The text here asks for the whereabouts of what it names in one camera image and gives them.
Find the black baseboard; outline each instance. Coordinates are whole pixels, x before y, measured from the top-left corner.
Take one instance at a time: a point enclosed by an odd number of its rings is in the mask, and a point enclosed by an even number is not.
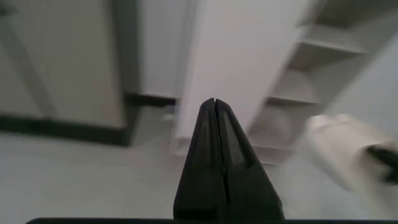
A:
[[[128,146],[129,128],[107,128],[46,119],[0,116],[0,131]]]
[[[127,101],[131,105],[136,106],[168,106],[175,105],[175,98],[167,98],[162,96],[149,96],[149,95],[140,95],[140,94],[127,94]]]
[[[134,134],[140,106],[167,106],[175,105],[176,102],[172,98],[147,95],[127,94],[124,97],[127,121],[123,128],[0,115],[0,131],[128,146]]]

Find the cabinet door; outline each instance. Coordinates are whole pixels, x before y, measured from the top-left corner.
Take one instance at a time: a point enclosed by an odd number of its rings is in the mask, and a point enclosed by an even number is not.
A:
[[[0,21],[3,35],[5,21]],[[20,78],[13,61],[8,57],[4,43],[0,42],[0,116],[41,118],[43,114]]]
[[[8,0],[12,25],[56,111],[54,119],[124,126],[105,0]]]

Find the white floor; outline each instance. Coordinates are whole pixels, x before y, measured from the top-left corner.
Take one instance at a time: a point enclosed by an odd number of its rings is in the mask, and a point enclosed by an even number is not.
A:
[[[143,108],[129,148],[0,134],[0,223],[37,217],[172,218],[183,159],[172,125]],[[348,192],[299,156],[265,167],[287,218],[364,218]]]

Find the white wall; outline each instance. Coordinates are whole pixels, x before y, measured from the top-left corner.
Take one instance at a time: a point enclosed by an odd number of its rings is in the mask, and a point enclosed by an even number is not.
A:
[[[202,102],[227,102],[246,129],[303,29],[308,1],[200,1],[177,137],[190,138]]]
[[[178,97],[189,7],[194,0],[144,0],[140,8],[140,94]]]
[[[398,35],[325,110],[349,113],[398,139]]]

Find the white object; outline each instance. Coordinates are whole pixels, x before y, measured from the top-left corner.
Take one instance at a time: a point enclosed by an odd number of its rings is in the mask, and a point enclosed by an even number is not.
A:
[[[314,116],[308,120],[306,135],[324,172],[358,196],[375,218],[398,218],[396,187],[381,182],[382,166],[364,153],[375,144],[394,147],[392,138],[348,115]]]

